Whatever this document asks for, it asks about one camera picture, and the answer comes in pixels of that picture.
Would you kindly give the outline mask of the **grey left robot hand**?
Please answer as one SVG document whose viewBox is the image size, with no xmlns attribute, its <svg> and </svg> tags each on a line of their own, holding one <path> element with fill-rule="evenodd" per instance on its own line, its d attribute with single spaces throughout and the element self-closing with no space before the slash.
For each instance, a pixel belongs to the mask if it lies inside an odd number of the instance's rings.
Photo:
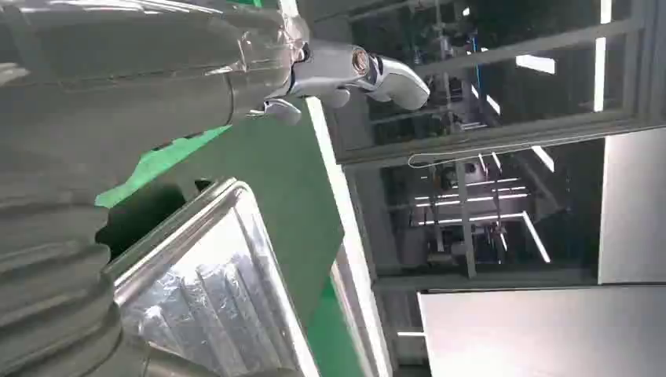
<svg viewBox="0 0 666 377">
<path fill-rule="evenodd" d="M 1 196 L 95 196 L 144 152 L 244 116 L 359 89 L 415 110 L 407 65 L 312 39 L 296 13 L 227 1 L 4 1 Z"/>
</svg>

